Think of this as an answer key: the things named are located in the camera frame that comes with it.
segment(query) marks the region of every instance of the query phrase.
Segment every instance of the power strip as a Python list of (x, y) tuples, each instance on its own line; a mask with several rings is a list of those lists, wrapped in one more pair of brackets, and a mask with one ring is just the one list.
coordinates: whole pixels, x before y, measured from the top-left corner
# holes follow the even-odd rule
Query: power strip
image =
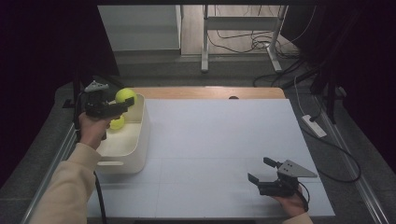
[(308, 125), (308, 127), (312, 130), (312, 132), (314, 132), (317, 137), (324, 137), (327, 134), (323, 131), (323, 129), (320, 128), (320, 126), (317, 124), (316, 121), (311, 121), (309, 119), (311, 119), (311, 116), (309, 115), (305, 115), (302, 117), (303, 121), (305, 122), (306, 125)]

